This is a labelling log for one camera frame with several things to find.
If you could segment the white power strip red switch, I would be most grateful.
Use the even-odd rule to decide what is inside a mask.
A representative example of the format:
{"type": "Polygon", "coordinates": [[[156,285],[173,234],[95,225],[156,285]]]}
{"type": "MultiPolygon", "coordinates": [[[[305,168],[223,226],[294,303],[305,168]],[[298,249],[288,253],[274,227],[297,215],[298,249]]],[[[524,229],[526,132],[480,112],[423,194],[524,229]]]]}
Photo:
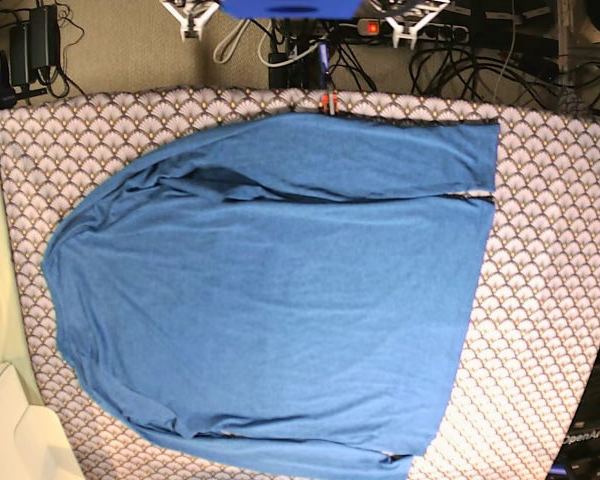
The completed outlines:
{"type": "Polygon", "coordinates": [[[363,37],[384,36],[390,40],[397,39],[415,42],[427,41],[456,41],[467,43],[469,29],[465,26],[429,22],[417,28],[417,24],[409,24],[388,19],[361,18],[353,23],[357,32],[363,37]]]}

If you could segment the white plastic bin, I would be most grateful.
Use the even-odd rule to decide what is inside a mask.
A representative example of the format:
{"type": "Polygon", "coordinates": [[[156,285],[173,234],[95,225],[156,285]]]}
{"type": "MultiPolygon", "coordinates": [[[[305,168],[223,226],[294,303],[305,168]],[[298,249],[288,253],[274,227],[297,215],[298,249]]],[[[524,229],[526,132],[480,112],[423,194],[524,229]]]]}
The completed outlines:
{"type": "Polygon", "coordinates": [[[82,479],[58,416],[31,404],[13,365],[0,365],[0,479],[82,479]]]}

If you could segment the black power adapter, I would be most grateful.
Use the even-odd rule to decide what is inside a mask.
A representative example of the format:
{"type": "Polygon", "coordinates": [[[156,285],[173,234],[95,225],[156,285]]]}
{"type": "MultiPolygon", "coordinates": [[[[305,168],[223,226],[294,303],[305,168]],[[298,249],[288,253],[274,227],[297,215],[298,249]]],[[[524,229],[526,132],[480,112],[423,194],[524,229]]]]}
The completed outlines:
{"type": "Polygon", "coordinates": [[[58,6],[40,5],[29,12],[27,21],[9,30],[11,83],[26,87],[51,82],[52,70],[60,66],[58,6]]]}

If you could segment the black OpenArm box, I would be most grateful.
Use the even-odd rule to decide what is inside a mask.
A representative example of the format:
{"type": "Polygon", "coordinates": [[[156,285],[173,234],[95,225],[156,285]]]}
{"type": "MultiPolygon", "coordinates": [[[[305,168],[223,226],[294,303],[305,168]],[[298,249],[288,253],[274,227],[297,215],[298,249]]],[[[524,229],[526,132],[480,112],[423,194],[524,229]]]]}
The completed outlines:
{"type": "Polygon", "coordinates": [[[600,350],[549,479],[600,479],[600,350]]]}

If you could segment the fan-patterned table cloth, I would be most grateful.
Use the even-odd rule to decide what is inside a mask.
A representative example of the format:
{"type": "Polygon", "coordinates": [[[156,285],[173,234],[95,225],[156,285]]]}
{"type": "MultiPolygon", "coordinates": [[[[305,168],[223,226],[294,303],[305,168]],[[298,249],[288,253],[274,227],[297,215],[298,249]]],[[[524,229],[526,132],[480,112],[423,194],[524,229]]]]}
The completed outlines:
{"type": "MultiPolygon", "coordinates": [[[[0,112],[0,175],[24,333],[44,402],[89,479],[246,479],[150,445],[80,389],[40,263],[60,220],[137,156],[199,129],[317,112],[306,90],[178,88],[0,112]]],[[[413,479],[542,479],[600,348],[600,123],[459,100],[342,92],[341,115],[497,120],[493,228],[451,400],[413,479]]]]}

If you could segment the blue T-shirt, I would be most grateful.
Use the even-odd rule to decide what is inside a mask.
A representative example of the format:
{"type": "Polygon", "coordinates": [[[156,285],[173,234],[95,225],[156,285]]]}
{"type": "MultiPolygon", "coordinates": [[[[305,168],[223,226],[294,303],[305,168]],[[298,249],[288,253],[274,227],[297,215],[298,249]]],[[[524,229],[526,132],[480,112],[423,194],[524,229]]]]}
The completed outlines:
{"type": "Polygon", "coordinates": [[[451,396],[494,216],[495,122],[290,113],[106,180],[42,270],[82,389],[160,446],[403,479],[451,396]]]}

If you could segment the orange black table clamp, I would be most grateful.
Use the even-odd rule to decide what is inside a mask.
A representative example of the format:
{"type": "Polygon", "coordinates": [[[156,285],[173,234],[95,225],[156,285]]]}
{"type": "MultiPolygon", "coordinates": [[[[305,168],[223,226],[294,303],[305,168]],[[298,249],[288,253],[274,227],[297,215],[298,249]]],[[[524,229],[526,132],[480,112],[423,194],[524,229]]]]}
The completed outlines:
{"type": "Polygon", "coordinates": [[[322,94],[320,107],[325,115],[338,115],[338,94],[333,90],[325,90],[322,94]]]}

